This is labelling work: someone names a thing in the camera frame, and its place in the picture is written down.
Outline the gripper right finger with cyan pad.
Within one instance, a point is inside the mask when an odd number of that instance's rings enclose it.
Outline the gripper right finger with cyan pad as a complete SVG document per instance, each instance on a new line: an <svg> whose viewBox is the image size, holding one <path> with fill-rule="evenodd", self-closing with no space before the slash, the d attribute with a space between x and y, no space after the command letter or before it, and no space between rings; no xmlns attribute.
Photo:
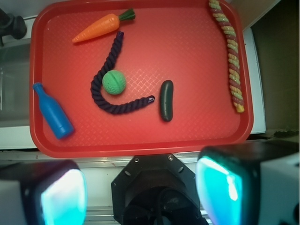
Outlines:
<svg viewBox="0 0 300 225"><path fill-rule="evenodd" d="M297 225L299 165L295 142L207 146L195 170L200 203L215 225Z"/></svg>

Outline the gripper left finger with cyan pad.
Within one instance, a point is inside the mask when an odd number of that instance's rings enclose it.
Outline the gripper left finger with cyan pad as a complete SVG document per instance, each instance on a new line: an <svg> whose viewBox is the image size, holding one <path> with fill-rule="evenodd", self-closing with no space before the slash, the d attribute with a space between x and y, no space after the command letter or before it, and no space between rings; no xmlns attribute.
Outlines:
<svg viewBox="0 0 300 225"><path fill-rule="evenodd" d="M87 201L84 173L72 160L0 167L2 225L82 225Z"/></svg>

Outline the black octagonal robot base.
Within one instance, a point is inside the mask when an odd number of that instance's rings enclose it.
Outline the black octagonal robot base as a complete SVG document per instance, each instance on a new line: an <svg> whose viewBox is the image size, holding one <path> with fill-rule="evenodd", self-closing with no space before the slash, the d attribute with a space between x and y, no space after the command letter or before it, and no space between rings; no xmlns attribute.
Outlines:
<svg viewBox="0 0 300 225"><path fill-rule="evenodd" d="M134 156L111 182L121 225L206 225L195 173L173 154Z"/></svg>

